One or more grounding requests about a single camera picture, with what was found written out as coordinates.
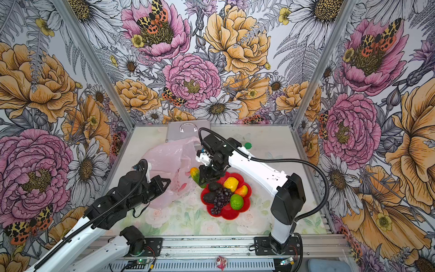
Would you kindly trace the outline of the pink plastic bag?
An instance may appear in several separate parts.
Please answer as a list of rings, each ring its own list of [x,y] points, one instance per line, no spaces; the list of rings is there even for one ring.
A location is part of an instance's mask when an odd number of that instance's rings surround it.
[[[190,176],[190,170],[200,166],[196,161],[198,145],[199,138],[190,137],[163,143],[142,156],[151,164],[151,177],[171,180],[165,192],[151,201],[153,209],[164,209],[198,187]]]

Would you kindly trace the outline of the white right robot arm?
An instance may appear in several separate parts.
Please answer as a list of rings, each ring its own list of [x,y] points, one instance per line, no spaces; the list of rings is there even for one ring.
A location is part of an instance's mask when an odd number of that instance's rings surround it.
[[[282,255],[294,233],[296,215],[306,202],[301,177],[275,170],[267,165],[274,163],[273,160],[255,158],[233,138],[226,139],[207,128],[200,128],[198,135],[202,149],[197,151],[196,160],[201,165],[195,181],[200,186],[217,182],[232,167],[267,190],[273,197],[271,213],[274,216],[270,249]]]

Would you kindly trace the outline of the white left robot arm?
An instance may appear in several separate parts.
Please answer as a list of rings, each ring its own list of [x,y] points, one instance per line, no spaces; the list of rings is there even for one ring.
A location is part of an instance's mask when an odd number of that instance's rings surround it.
[[[130,210],[149,204],[171,184],[157,175],[148,178],[145,171],[130,171],[118,186],[98,198],[79,219],[76,226],[49,252],[27,270],[29,272],[64,272],[97,238],[103,236]]]

